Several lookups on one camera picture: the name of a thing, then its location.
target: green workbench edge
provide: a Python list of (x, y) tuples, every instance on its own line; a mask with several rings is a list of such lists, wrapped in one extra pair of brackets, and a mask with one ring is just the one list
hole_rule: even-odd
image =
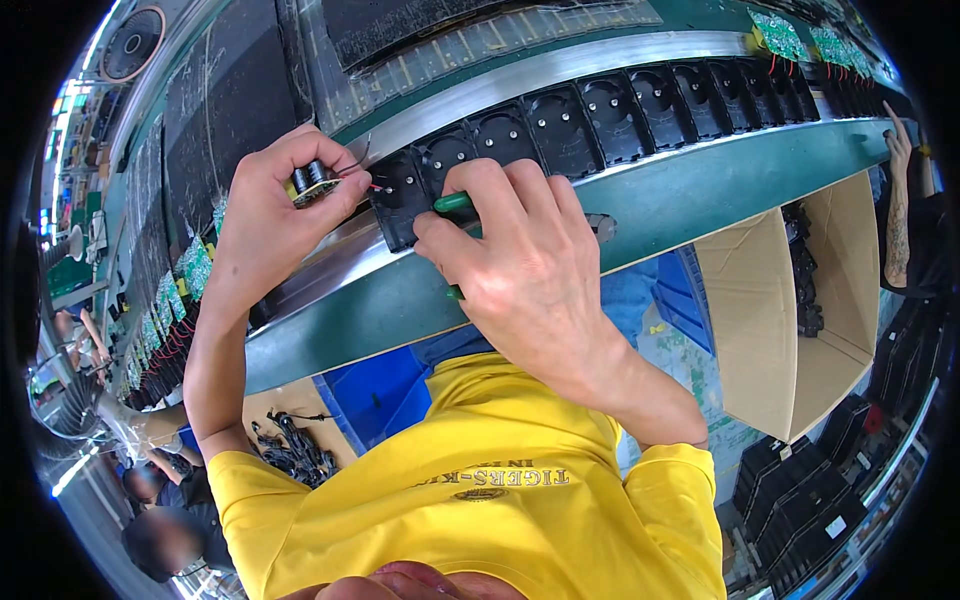
[[(585, 212), (612, 215), (604, 272), (685, 244), (889, 157), (886, 119), (770, 130), (637, 166), (577, 188)], [(328, 371), (465, 324), (414, 254), (319, 300), (247, 342), (247, 394)]]

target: yellow t-shirt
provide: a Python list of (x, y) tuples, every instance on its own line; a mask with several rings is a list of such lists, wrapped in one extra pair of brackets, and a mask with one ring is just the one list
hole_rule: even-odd
[(210, 461), (250, 598), (399, 560), (531, 599), (726, 597), (709, 452), (654, 446), (621, 480), (619, 425), (496, 353), (445, 361), (427, 386), (423, 422), (314, 491), (250, 454)]

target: fan grille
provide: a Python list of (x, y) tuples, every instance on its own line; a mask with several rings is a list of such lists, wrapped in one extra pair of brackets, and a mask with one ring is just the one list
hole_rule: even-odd
[(104, 48), (100, 63), (104, 79), (119, 84), (136, 77), (156, 54), (165, 30), (166, 17), (159, 7), (145, 7), (127, 17)]

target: worker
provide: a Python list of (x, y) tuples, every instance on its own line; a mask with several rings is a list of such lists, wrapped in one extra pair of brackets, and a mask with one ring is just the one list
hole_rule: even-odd
[[(444, 193), (469, 193), (483, 239), (432, 212), (414, 223), (414, 250), (460, 286), (460, 307), (496, 351), (440, 363), (423, 421), (314, 491), (252, 454), (241, 421), (248, 311), (371, 182), (355, 170), (295, 210), (283, 182), (314, 159), (334, 170), (355, 161), (302, 126), (237, 166), (184, 378), (250, 598), (724, 596), (697, 402), (604, 314), (599, 248), (577, 196), (530, 160), (477, 159), (447, 175)], [(643, 450), (625, 479), (621, 425)]]
[(54, 327), (63, 341), (74, 371), (92, 368), (97, 372), (100, 384), (106, 383), (105, 372), (100, 369), (110, 361), (110, 352), (100, 334), (90, 312), (80, 305), (69, 306), (54, 315)]
[(162, 506), (140, 513), (120, 534), (133, 564), (159, 584), (198, 559), (205, 566), (233, 572), (233, 561), (212, 502), (187, 508)]
[(876, 203), (880, 284), (912, 298), (932, 298), (950, 291), (950, 239), (944, 195), (934, 193), (929, 156), (921, 162), (921, 197), (910, 199), (907, 168), (913, 143), (900, 118), (885, 101), (894, 128), (883, 136), (890, 150), (889, 187)]
[(121, 481), (127, 494), (147, 505), (148, 508), (154, 506), (176, 506), (182, 508), (186, 499), (184, 497), (184, 487), (189, 490), (189, 486), (196, 485), (200, 479), (206, 479), (206, 469), (203, 460), (197, 455), (196, 450), (188, 447), (182, 449), (182, 456), (196, 467), (190, 474), (184, 477), (165, 456), (159, 452), (148, 449), (145, 454), (148, 460), (153, 462), (156, 469), (147, 466), (139, 468), (128, 468), (123, 472)]

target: cardboard box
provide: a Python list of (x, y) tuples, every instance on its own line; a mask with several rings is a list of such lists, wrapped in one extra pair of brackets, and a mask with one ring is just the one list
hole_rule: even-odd
[(866, 172), (804, 199), (824, 330), (797, 334), (793, 268), (775, 208), (695, 242), (728, 415), (793, 443), (870, 367), (879, 266)]

